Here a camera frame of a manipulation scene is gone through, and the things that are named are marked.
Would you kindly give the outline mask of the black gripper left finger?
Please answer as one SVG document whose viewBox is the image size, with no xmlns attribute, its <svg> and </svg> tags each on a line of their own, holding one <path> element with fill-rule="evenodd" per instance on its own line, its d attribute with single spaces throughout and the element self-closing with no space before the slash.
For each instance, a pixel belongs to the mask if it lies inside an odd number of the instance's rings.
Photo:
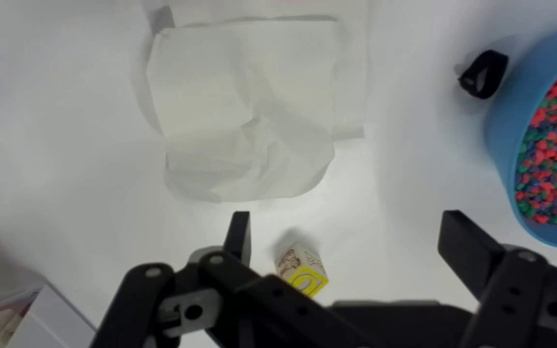
<svg viewBox="0 0 557 348">
<path fill-rule="evenodd" d="M 126 272 L 91 348 L 180 348 L 205 330 L 221 348 L 370 348 L 370 337 L 279 276 L 250 268 L 252 216 L 236 210 L 219 247 L 182 270 L 145 262 Z"/>
</svg>

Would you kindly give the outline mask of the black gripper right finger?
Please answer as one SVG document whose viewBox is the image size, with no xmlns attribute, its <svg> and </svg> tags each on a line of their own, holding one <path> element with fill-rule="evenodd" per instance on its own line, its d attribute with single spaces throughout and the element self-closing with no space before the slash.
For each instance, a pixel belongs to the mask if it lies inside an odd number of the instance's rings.
<svg viewBox="0 0 557 348">
<path fill-rule="evenodd" d="M 478 299 L 461 348 L 557 348 L 557 266 L 499 243 L 463 210 L 441 216 L 437 250 Z"/>
</svg>

